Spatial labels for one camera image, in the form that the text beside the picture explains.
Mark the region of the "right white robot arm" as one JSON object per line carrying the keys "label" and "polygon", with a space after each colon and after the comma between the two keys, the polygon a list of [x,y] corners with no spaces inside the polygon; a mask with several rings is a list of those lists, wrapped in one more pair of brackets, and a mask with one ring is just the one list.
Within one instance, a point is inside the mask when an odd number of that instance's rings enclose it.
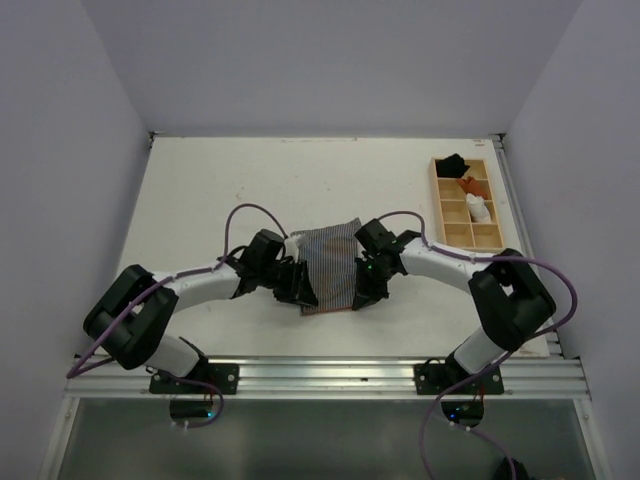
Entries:
{"label": "right white robot arm", "polygon": [[469,294],[480,326],[442,363],[425,362],[418,375],[441,392],[468,392],[481,371],[518,350],[556,312],[556,303],[520,252],[476,254],[439,243],[426,244],[420,233],[395,235],[374,219],[355,233],[363,247],[355,260],[354,311],[389,297],[396,274],[437,280]]}

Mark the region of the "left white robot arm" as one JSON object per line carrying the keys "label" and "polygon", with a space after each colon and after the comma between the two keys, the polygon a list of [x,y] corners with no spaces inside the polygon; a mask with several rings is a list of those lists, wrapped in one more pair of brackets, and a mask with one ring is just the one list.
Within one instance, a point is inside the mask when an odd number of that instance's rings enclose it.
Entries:
{"label": "left white robot arm", "polygon": [[233,249],[211,265],[177,273],[152,273],[139,264],[121,272],[83,323],[94,341],[123,369],[141,366],[167,372],[185,392],[208,379],[205,355],[191,342],[166,333],[172,316],[217,300],[234,300],[264,288],[274,298],[316,307],[307,262],[290,253],[293,243],[267,229],[249,245]]}

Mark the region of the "grey striped underwear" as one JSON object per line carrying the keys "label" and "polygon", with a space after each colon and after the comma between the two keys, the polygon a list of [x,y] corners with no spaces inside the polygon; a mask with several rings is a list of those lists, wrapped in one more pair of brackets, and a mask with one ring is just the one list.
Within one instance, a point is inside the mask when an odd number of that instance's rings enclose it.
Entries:
{"label": "grey striped underwear", "polygon": [[307,263],[308,275],[318,305],[301,307],[301,316],[350,310],[356,291],[356,259],[360,244],[355,234],[359,218],[311,230],[298,230],[292,237],[298,259]]}

